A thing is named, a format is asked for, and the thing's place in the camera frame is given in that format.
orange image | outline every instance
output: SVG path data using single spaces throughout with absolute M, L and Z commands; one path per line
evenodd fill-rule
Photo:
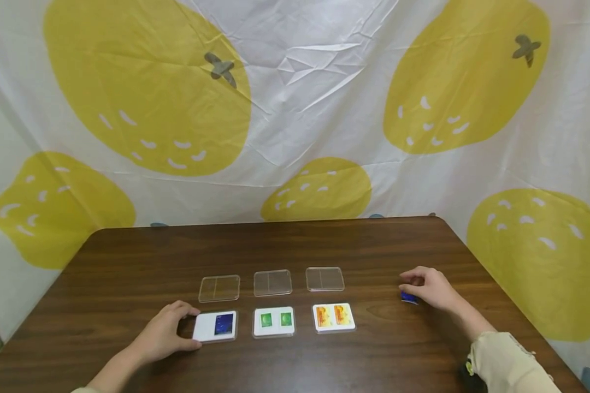
M 316 307 L 317 323 L 319 327 L 327 328 L 331 326 L 331 315 L 328 313 L 328 308 L 324 306 Z
M 350 324 L 350 310 L 344 306 L 335 306 L 335 316 L 337 318 L 337 324 L 348 325 Z

green image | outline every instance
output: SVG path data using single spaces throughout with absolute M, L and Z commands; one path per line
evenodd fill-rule
M 271 321 L 271 314 L 261 314 L 259 316 L 259 323 L 263 328 L 269 328 L 273 326 L 273 321 Z
M 280 315 L 280 319 L 282 322 L 282 326 L 292 326 L 293 324 L 292 316 L 290 313 L 282 313 Z

blue card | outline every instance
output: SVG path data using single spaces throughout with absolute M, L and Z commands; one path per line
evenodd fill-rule
M 401 296 L 403 302 L 411 303 L 412 305 L 417 304 L 418 298 L 416 295 L 411 295 L 406 292 L 400 291 L 400 296 Z
M 215 323 L 215 336 L 232 334 L 234 314 L 217 315 Z

brown table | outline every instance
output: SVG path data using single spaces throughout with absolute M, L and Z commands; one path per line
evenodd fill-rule
M 398 273 L 433 266 L 500 330 L 512 332 L 563 392 L 584 392 L 452 230 L 435 217 L 105 229 L 83 245 L 0 354 L 0 393 L 69 392 L 177 299 L 236 309 L 234 342 L 143 369 L 139 392 L 465 392 L 468 342 L 425 305 L 398 300 Z M 309 293 L 308 266 L 340 266 L 341 293 Z M 293 293 L 254 297 L 253 274 L 291 270 Z M 240 298 L 199 305 L 201 278 L 239 274 Z M 349 302 L 357 331 L 317 335 L 311 306 Z M 256 307 L 292 306 L 292 338 L 255 340 Z M 182 323 L 183 336 L 193 322 Z

yellow fruit print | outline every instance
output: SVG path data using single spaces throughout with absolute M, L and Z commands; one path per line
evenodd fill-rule
M 343 158 L 313 160 L 262 205 L 268 222 L 357 218 L 369 204 L 372 187 L 360 166 Z
M 383 129 L 404 152 L 430 154 L 493 136 L 527 98 L 550 26 L 527 0 L 449 0 L 395 70 Z
M 29 157 L 0 195 L 0 229 L 29 264 L 62 269 L 97 229 L 132 227 L 122 190 L 83 162 L 58 152 Z
M 175 0 L 54 0 L 52 69 L 83 124 L 147 169 L 199 176 L 236 160 L 251 95 L 232 43 Z
M 468 247 L 546 338 L 590 339 L 590 207 L 571 195 L 511 189 L 474 211 Z

